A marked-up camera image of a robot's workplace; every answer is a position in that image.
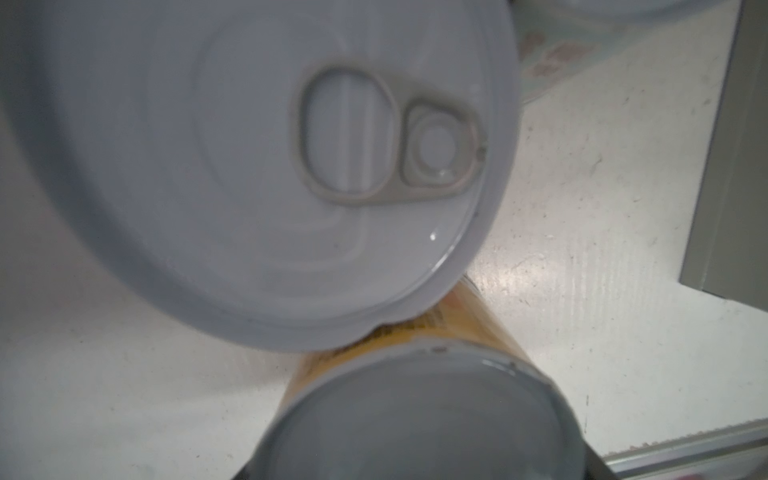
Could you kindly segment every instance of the orange can label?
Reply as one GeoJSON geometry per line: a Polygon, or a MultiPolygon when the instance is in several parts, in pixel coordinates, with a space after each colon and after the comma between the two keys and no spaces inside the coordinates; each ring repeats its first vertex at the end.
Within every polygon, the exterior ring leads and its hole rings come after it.
{"type": "Polygon", "coordinates": [[[515,340],[502,328],[468,278],[463,278],[437,305],[417,316],[373,330],[351,345],[307,354],[293,375],[280,405],[323,374],[352,359],[425,337],[457,339],[506,352],[530,363],[515,340]]]}

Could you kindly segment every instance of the yellow can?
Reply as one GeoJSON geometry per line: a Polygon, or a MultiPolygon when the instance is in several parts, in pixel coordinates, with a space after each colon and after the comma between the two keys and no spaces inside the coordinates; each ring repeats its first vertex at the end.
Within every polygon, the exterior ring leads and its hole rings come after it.
{"type": "Polygon", "coordinates": [[[308,354],[237,478],[583,474],[572,411],[465,278],[415,319],[308,354]]]}

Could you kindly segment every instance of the pull tab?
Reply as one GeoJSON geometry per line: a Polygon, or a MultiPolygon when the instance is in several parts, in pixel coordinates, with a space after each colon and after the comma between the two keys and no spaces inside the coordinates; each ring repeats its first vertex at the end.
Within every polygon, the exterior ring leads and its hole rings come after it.
{"type": "Polygon", "coordinates": [[[394,204],[450,197],[472,184],[485,160],[485,132],[472,107],[420,81],[363,61],[335,59],[312,70],[293,99],[290,120],[296,172],[310,191],[333,204],[394,204]],[[316,83],[332,73],[368,78],[392,108],[395,158],[386,179],[372,190],[336,190],[323,183],[310,166],[307,103],[316,83]],[[442,156],[434,154],[441,149],[442,156]]]}

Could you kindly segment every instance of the gray panel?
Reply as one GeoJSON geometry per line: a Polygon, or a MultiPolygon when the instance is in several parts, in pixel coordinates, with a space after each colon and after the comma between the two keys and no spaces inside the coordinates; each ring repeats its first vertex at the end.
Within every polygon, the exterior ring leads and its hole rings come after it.
{"type": "Polygon", "coordinates": [[[746,0],[680,281],[768,310],[768,2],[746,0]]]}

